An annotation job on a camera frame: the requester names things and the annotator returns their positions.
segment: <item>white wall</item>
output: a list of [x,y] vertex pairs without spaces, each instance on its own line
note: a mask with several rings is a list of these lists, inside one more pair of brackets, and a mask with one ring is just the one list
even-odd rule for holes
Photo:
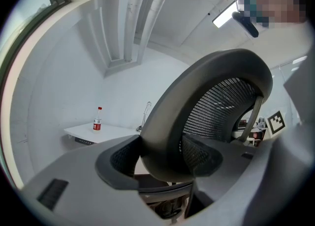
[[57,43],[34,86],[28,115],[28,142],[35,173],[76,147],[63,129],[91,122],[103,80],[78,26]]
[[263,31],[258,38],[249,40],[238,48],[252,50],[273,68],[304,56],[314,40],[314,32],[309,22],[289,26],[282,24]]
[[[289,94],[284,88],[284,83],[295,72],[302,62],[293,64],[292,61],[271,70],[273,76],[273,88],[267,101],[262,105],[258,117],[268,118],[278,110],[283,114],[285,124],[288,128],[300,122],[298,112],[290,99]],[[249,119],[251,111],[244,115],[244,119]]]
[[15,182],[26,183],[76,147],[61,131],[94,116],[104,67],[88,28],[86,16],[93,8],[91,0],[60,9],[28,38],[14,61],[1,103],[1,138],[7,162],[11,150],[9,164],[19,173]]
[[[137,55],[138,47],[134,46],[133,56]],[[153,108],[187,68],[187,64],[147,48],[142,65],[105,78],[100,96],[103,122],[136,129],[141,125],[147,102],[150,101]]]

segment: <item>gray panel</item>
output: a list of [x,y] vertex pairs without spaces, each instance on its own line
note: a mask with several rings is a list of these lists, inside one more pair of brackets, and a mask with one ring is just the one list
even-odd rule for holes
[[126,225],[127,222],[129,225],[167,224],[142,201],[137,191],[115,190],[96,173],[95,161],[101,152],[137,137],[117,138],[73,150],[37,174],[22,193],[36,199],[51,180],[57,178],[68,181],[69,185],[54,213],[74,223],[93,226]]
[[246,209],[262,180],[271,147],[271,141],[261,143],[237,182],[219,200],[185,220],[183,225],[205,225],[205,222],[218,226],[242,225]]
[[251,160],[242,157],[242,154],[249,153],[255,155],[256,148],[222,143],[195,135],[189,136],[218,150],[223,156],[221,166],[212,175],[197,177],[194,182],[199,191],[204,192],[211,200],[216,201],[236,183],[250,164]]
[[[285,206],[295,202],[293,199],[297,197],[294,196],[305,181],[314,176],[314,128],[314,123],[297,126],[282,133],[274,142],[263,180],[247,209],[245,226],[268,224]],[[312,191],[308,192],[307,197],[298,200],[312,202]]]

